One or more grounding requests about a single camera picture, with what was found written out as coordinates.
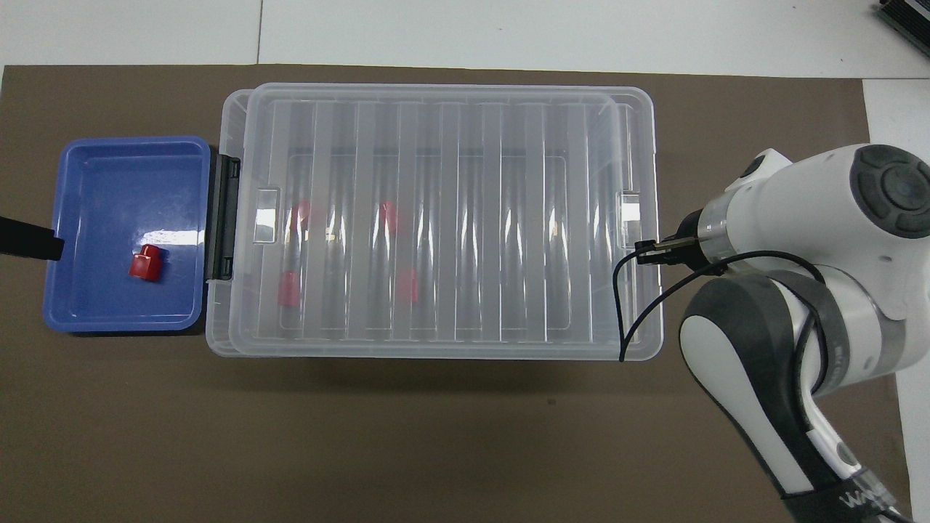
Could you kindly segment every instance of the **clear plastic storage box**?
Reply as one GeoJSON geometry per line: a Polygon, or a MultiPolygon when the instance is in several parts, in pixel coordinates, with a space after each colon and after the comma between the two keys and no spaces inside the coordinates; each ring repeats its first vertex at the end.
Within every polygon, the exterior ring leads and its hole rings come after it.
{"type": "MultiPolygon", "coordinates": [[[[611,273],[657,237],[652,102],[633,87],[267,84],[242,159],[221,355],[617,359],[611,273]]],[[[626,324],[658,269],[621,274],[626,324]]],[[[627,358],[662,343],[661,312],[627,358]]]]}

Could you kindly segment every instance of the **black latch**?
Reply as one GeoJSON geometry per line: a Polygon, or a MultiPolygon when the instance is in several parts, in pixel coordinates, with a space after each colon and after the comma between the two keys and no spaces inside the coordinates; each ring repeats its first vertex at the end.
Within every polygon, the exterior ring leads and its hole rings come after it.
{"type": "Polygon", "coordinates": [[[210,192],[210,224],[206,243],[206,279],[233,278],[235,215],[239,204],[239,158],[217,157],[210,192]]]}
{"type": "Polygon", "coordinates": [[[0,216],[0,253],[57,262],[63,249],[55,231],[0,216]]]}

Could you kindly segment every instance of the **brown table surface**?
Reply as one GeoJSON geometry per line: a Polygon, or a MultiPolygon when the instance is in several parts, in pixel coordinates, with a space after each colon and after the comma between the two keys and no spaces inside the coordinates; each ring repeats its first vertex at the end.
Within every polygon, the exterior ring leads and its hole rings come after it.
{"type": "MultiPolygon", "coordinates": [[[[857,80],[332,66],[7,66],[0,214],[48,225],[61,148],[192,134],[270,81],[637,86],[661,232],[760,151],[868,141],[857,80]]],[[[666,286],[685,274],[663,273],[666,286]]],[[[45,264],[0,257],[0,521],[789,521],[692,381],[665,308],[643,363],[223,359],[203,336],[42,322],[45,264]]],[[[910,511],[894,378],[821,402],[910,511]]]]}

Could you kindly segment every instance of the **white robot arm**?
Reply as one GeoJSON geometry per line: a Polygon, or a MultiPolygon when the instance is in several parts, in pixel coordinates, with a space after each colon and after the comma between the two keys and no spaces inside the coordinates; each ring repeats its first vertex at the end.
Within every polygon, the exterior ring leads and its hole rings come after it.
{"type": "Polygon", "coordinates": [[[888,145],[793,163],[768,150],[640,262],[727,264],[684,314],[692,374],[803,523],[907,521],[813,397],[918,361],[930,342],[930,168],[888,145]],[[686,241],[696,238],[697,241],[686,241]]]}

